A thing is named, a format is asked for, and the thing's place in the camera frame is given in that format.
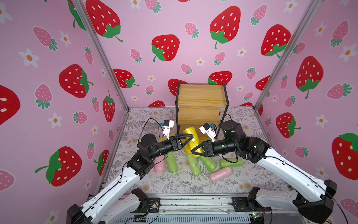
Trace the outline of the yellow trash bag roll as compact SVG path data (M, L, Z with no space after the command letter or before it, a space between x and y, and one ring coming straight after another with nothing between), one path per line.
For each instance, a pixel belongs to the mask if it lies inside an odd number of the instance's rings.
M166 140L167 140L167 137L164 136L163 138L160 138L160 139L159 139L159 142L163 142L163 141L166 141Z
M193 138L189 141L189 143L184 147L186 154L189 155L192 153L192 149L199 146L199 144L200 144L199 137L198 137L197 132L194 127L188 127L186 129L184 129L183 132L184 132L184 134L191 134L193 136Z
M209 137L199 137L199 141L203 142L203 141L210 141L211 139Z

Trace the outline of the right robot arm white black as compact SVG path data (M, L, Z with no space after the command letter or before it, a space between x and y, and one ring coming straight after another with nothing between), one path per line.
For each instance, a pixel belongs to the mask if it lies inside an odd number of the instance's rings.
M289 162L265 141L248 137L241 124L224 122L223 140L208 140L192 149L194 155L212 157L234 152L236 156L259 165L276 174L293 190L267 191L253 188L247 198L234 198L233 206L249 211L268 210L271 207L299 212L304 218L324 224L333 212L333 197L337 184L323 181Z

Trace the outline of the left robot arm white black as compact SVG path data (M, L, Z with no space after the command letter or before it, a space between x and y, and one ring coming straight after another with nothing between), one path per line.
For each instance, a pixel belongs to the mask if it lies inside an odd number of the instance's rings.
M113 224L121 217L145 206L148 197L140 189L134 190L125 199L121 197L152 170L155 158L183 149L192 139L191 134L177 134L157 142L154 134L144 135L137 144L138 151L124 165L121 174L83 205L72 205L67 211L66 222Z

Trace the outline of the green trash bag roll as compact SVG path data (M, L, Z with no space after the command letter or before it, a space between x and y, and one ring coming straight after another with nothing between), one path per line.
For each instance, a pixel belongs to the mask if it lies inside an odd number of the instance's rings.
M170 173L178 172L178 166L175 160L175 156L173 152L169 152L166 157L166 163Z
M209 170L210 173L215 172L217 169L217 164L209 157L200 156L199 159L205 165L205 167Z
M186 159L188 161L188 164L190 166L193 176L201 175L201 170L199 168L196 158L193 158L192 154L187 154Z
M221 168L225 168L225 167L242 167L243 166L243 161L242 159L238 158L229 158L229 159L221 159L220 160L220 166Z

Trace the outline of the pink trash bag roll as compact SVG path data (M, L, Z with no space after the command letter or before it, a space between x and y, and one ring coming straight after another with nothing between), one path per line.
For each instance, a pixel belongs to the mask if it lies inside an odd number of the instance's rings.
M209 175L209 179L212 183L216 183L232 175L233 171L230 167L222 168Z
M148 170L148 174L155 172L155 166L150 166Z
M164 155L160 155L159 157L155 158L155 172L156 173L163 173L166 169L165 166L165 157Z

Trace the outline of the wooden shelf black metal frame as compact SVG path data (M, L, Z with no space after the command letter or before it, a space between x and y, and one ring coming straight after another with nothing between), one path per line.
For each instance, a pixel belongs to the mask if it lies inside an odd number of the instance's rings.
M225 83L190 85L179 81L175 99L177 133L188 127L199 129L205 123L213 123L216 131L220 131L228 107Z

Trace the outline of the aluminium rail frame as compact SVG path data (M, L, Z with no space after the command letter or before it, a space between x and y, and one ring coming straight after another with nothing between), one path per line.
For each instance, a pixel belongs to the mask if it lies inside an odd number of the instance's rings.
M253 188L248 194L240 195L247 199L256 200L262 207L279 208L288 211L298 212L305 219L314 223L324 223L325 217L320 215L314 208L317 202L309 202L297 191L267 191L260 188ZM228 207L230 211L235 211L231 205L232 198L226 195L190 195L190 196L160 196L160 208L162 210L168 207L174 207L175 210L186 212L200 211L224 211Z

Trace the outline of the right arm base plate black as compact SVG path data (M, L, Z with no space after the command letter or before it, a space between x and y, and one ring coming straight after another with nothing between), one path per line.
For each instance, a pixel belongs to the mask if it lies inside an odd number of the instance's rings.
M246 197L233 197L231 205L235 212L265 212L272 211L271 207L262 207L256 200Z

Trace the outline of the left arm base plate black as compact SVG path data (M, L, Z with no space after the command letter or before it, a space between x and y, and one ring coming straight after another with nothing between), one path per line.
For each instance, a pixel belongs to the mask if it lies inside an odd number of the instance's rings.
M140 202L138 208L133 213L157 212L160 208L160 198L150 197Z

